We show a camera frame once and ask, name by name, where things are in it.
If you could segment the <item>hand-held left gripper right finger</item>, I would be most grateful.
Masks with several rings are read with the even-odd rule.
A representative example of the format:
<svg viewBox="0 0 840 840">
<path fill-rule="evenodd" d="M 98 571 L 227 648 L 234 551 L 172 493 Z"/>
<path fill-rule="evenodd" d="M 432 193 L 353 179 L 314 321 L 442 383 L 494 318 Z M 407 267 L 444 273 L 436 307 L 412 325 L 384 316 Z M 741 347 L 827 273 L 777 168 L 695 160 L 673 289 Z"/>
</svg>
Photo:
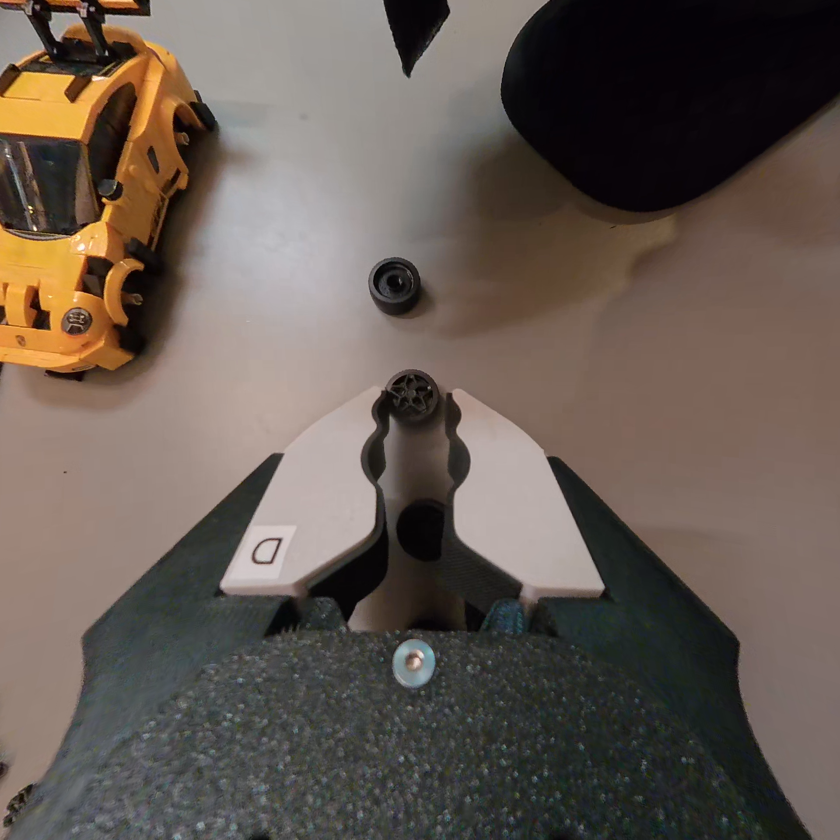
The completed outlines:
<svg viewBox="0 0 840 840">
<path fill-rule="evenodd" d="M 447 394 L 446 588 L 467 603 L 606 589 L 543 448 L 462 389 Z"/>
</svg>

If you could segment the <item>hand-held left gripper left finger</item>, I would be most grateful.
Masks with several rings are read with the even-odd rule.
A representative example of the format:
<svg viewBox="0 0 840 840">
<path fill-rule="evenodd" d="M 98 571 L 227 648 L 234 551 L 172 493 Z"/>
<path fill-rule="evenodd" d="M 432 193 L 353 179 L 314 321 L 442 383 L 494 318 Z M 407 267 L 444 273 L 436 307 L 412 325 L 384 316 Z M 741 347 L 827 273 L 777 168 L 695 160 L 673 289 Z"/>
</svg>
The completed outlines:
<svg viewBox="0 0 840 840">
<path fill-rule="evenodd" d="M 373 386 L 289 445 L 220 582 L 223 593 L 358 603 L 383 582 L 388 417 L 385 392 Z"/>
</svg>

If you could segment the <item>black lego wheel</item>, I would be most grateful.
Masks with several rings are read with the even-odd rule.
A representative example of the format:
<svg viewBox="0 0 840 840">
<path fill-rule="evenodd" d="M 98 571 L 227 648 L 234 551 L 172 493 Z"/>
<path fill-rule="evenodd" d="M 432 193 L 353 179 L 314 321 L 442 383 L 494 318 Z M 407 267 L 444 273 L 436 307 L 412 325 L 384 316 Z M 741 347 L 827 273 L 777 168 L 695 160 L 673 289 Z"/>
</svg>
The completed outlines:
<svg viewBox="0 0 840 840">
<path fill-rule="evenodd" d="M 391 416 L 404 426 L 420 427 L 435 420 L 440 392 L 434 379 L 419 370 L 395 374 L 385 387 Z"/>
<path fill-rule="evenodd" d="M 442 557 L 445 506 L 436 499 L 418 499 L 401 511 L 395 534 L 402 550 L 412 559 L 435 563 Z"/>
<path fill-rule="evenodd" d="M 401 317 L 415 309 L 423 294 L 418 269 L 401 257 L 377 262 L 371 269 L 368 286 L 374 305 L 390 317 Z"/>
</svg>

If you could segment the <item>yellow lego car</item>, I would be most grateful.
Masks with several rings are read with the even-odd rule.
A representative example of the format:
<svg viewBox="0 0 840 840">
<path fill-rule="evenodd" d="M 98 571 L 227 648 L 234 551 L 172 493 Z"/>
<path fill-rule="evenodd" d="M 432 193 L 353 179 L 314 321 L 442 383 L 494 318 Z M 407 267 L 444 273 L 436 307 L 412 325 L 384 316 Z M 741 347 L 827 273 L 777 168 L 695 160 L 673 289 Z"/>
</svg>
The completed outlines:
<svg viewBox="0 0 840 840">
<path fill-rule="evenodd" d="M 174 54 L 107 16 L 150 2 L 2 2 L 40 49 L 2 68 L 1 363 L 82 381 L 143 350 L 167 211 L 214 114 Z"/>
</svg>

